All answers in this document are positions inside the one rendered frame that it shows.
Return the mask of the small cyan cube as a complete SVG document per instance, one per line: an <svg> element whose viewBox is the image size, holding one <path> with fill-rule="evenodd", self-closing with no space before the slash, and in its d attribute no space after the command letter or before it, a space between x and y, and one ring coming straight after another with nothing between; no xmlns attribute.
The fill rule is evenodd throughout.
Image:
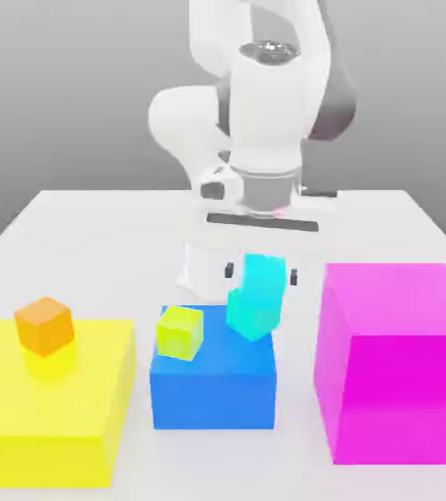
<svg viewBox="0 0 446 501"><path fill-rule="evenodd" d="M241 281L227 296L228 326L250 342L274 331L281 320L287 277L283 257L246 254Z"/></svg>

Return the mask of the small yellow-green cube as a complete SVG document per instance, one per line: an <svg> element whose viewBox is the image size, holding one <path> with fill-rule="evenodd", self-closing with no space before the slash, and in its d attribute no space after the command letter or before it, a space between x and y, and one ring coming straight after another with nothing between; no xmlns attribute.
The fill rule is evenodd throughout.
<svg viewBox="0 0 446 501"><path fill-rule="evenodd" d="M192 361L203 342L203 313L188 306L169 305L156 324L160 356Z"/></svg>

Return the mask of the large yellow box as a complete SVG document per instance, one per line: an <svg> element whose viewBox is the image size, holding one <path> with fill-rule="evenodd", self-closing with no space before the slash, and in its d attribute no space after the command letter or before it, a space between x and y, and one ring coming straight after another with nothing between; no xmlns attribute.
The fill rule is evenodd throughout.
<svg viewBox="0 0 446 501"><path fill-rule="evenodd" d="M0 488L107 488L136 371L130 320L77 320L48 357L0 320Z"/></svg>

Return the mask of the small orange cube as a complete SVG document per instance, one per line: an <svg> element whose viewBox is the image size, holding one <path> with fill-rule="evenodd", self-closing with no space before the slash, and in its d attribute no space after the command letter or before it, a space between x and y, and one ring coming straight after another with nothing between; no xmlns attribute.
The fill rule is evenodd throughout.
<svg viewBox="0 0 446 501"><path fill-rule="evenodd" d="M21 345L48 356L74 340L70 309L51 297L42 297L14 313Z"/></svg>

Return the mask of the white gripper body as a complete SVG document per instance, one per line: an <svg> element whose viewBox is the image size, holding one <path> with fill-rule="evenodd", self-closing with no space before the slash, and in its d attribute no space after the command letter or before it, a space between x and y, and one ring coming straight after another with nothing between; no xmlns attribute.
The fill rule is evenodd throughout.
<svg viewBox="0 0 446 501"><path fill-rule="evenodd" d="M215 246L324 246L332 238L339 197L294 195L290 205L269 213L243 206L202 214L202 241Z"/></svg>

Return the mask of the large magenta box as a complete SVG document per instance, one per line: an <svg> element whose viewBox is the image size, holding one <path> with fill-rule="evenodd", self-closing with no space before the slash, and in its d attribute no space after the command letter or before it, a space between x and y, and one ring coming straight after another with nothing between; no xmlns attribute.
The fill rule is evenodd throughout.
<svg viewBox="0 0 446 501"><path fill-rule="evenodd" d="M329 264L313 381L335 464L446 465L446 264Z"/></svg>

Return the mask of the large blue box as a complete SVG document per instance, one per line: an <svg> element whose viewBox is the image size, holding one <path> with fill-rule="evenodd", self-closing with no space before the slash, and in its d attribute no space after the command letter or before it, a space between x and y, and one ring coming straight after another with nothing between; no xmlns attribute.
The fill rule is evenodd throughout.
<svg viewBox="0 0 446 501"><path fill-rule="evenodd" d="M272 336L250 342L226 323L224 305L203 314L203 342L192 361L153 353L150 395L156 430L272 430L277 368Z"/></svg>

